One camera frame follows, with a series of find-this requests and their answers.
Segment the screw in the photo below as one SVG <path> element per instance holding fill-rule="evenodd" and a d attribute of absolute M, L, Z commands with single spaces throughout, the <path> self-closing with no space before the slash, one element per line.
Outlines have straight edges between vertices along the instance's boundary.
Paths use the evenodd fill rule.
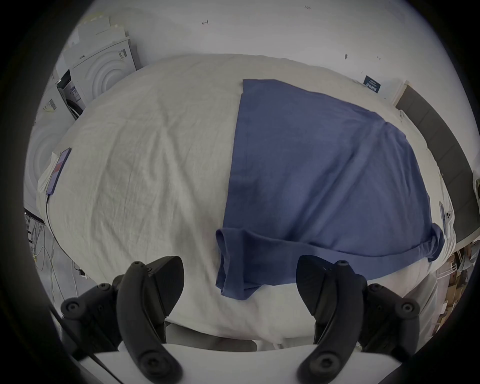
<path fill-rule="evenodd" d="M 77 302 L 72 301 L 71 303 L 67 304 L 67 311 L 68 312 L 73 312 L 73 311 L 77 310 L 79 307 L 80 306 L 78 305 Z"/>
<path fill-rule="evenodd" d="M 170 372 L 169 361 L 158 352 L 147 352 L 140 359 L 140 367 L 150 375 L 165 376 Z"/>
<path fill-rule="evenodd" d="M 340 369 L 340 359 L 333 353 L 322 353 L 310 362 L 310 372 L 314 375 L 331 375 Z"/>
<path fill-rule="evenodd" d="M 413 311 L 413 305 L 410 304 L 410 303 L 402 304 L 402 311 L 403 312 L 412 312 Z"/>
<path fill-rule="evenodd" d="M 370 285 L 370 290 L 372 292 L 377 292 L 382 289 L 382 286 L 380 284 L 372 284 Z"/>
<path fill-rule="evenodd" d="M 102 291 L 107 291 L 110 289 L 110 284 L 109 283 L 102 283 L 102 284 L 98 284 L 98 287 L 102 290 Z"/>

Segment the white cloth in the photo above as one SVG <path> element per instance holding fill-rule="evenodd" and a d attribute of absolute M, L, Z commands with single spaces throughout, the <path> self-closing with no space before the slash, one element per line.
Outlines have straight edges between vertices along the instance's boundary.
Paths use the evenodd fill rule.
<path fill-rule="evenodd" d="M 438 297 L 437 276 L 433 273 L 428 274 L 420 284 L 407 294 L 407 297 L 414 299 L 420 306 L 420 334 L 417 345 L 417 350 L 419 350 L 430 340 L 433 327 L 438 319 L 438 314 L 435 314 Z"/>
<path fill-rule="evenodd" d="M 94 100 L 55 150 L 72 152 L 48 203 L 52 230 L 95 281 L 111 282 L 129 265 L 162 256 L 183 260 L 185 286 L 169 321 L 215 336 L 266 340 L 313 335 L 314 320 L 294 284 L 264 286 L 245 301 L 215 287 L 242 79 L 277 79 L 377 112 L 405 133 L 442 227 L 446 189 L 417 128 L 367 87 L 325 68 L 287 59 L 192 55 L 162 60 Z M 44 174 L 48 178 L 55 157 Z M 45 183 L 37 206 L 46 219 Z M 438 268 L 426 259 L 376 281 L 399 295 Z"/>

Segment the white wall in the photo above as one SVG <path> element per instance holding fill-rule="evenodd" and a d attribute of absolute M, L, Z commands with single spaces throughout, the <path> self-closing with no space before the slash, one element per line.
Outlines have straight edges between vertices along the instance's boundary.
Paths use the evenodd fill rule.
<path fill-rule="evenodd" d="M 125 27 L 142 65 L 186 53 L 243 53 L 360 82 L 368 75 L 387 93 L 408 80 L 480 171 L 480 136 L 455 69 L 434 31 L 401 0 L 98 0 L 94 12 Z"/>

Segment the smartphone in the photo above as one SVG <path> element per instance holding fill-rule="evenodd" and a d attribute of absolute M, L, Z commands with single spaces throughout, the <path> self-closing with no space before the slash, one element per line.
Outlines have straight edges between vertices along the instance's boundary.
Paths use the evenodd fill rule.
<path fill-rule="evenodd" d="M 50 181 L 48 182 L 47 196 L 52 195 L 53 191 L 55 191 L 60 172 L 63 169 L 63 166 L 65 165 L 65 162 L 67 161 L 68 155 L 70 154 L 71 150 L 71 148 L 67 148 L 60 154 L 57 165 L 53 169 L 52 175 L 50 176 Z"/>
<path fill-rule="evenodd" d="M 441 201 L 439 201 L 440 203 L 440 214 L 442 215 L 442 223 L 444 225 L 444 235 L 445 237 L 447 237 L 447 228 L 446 228 L 446 223 L 445 223 L 445 210 L 444 210 L 444 205 L 442 204 Z"/>

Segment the wires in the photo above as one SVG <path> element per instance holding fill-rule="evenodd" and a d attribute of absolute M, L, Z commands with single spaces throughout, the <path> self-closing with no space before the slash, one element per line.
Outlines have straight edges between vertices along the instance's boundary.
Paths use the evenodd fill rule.
<path fill-rule="evenodd" d="M 32 254 L 36 254 L 36 245 L 38 243 L 38 239 L 40 238 L 40 234 L 42 233 L 43 230 L 43 224 L 38 223 L 36 220 L 34 220 L 34 225 L 32 230 L 29 230 L 29 227 L 27 227 L 27 233 L 30 234 L 31 239 L 29 239 L 30 242 L 30 252 Z"/>
<path fill-rule="evenodd" d="M 40 248 L 40 250 L 38 251 L 37 254 L 33 255 L 33 258 L 35 259 L 35 267 L 39 270 L 39 272 L 42 272 L 42 271 L 43 271 L 43 266 L 45 265 L 45 252 L 43 252 L 42 268 L 40 269 L 40 268 L 38 268 L 37 265 L 36 265 L 36 257 L 37 257 L 38 255 L 40 255 L 40 252 L 42 252 L 42 250 L 45 250 L 45 251 L 46 251 L 47 249 L 46 249 L 45 247 L 42 247 L 42 248 Z"/>
<path fill-rule="evenodd" d="M 27 233 L 30 233 L 30 220 L 32 219 L 30 216 L 27 216 Z"/>
<path fill-rule="evenodd" d="M 72 260 L 72 269 L 70 271 L 72 272 L 72 279 L 73 279 L 73 283 L 75 284 L 75 295 L 76 295 L 76 297 L 78 297 L 77 282 L 75 280 L 75 276 L 73 275 L 73 268 L 74 268 L 73 264 L 74 264 L 74 262 Z"/>
<path fill-rule="evenodd" d="M 65 252 L 65 251 L 63 250 L 63 248 L 61 247 L 59 241 L 58 241 L 57 238 L 55 237 L 55 233 L 53 233 L 52 225 L 50 224 L 50 219 L 48 218 L 48 201 L 50 200 L 50 196 L 51 196 L 51 195 L 48 195 L 48 196 L 47 196 L 47 201 L 45 202 L 45 213 L 46 213 L 46 215 L 47 215 L 48 227 L 50 228 L 50 232 L 51 232 L 51 234 L 52 234 L 52 236 L 53 236 L 53 239 L 55 240 L 55 242 L 57 243 L 57 245 L 60 247 L 60 249 L 62 250 L 62 252 L 63 252 L 64 254 L 66 254 L 67 257 L 68 257 L 70 260 L 72 260 L 72 258 L 68 255 L 68 253 Z"/>
<path fill-rule="evenodd" d="M 52 246 L 52 256 L 50 256 L 50 254 L 47 252 L 47 255 L 48 255 L 48 259 L 50 260 L 50 266 L 51 266 L 51 271 L 50 271 L 50 278 L 51 278 L 51 275 L 53 273 L 54 277 L 55 277 L 55 281 L 57 282 L 57 287 L 59 288 L 59 291 L 60 291 L 60 295 L 61 295 L 61 298 L 63 300 L 65 300 L 65 298 L 63 297 L 63 293 L 60 289 L 60 284 L 59 284 L 59 281 L 57 279 L 57 274 L 55 273 L 55 269 L 53 268 L 53 246 Z"/>

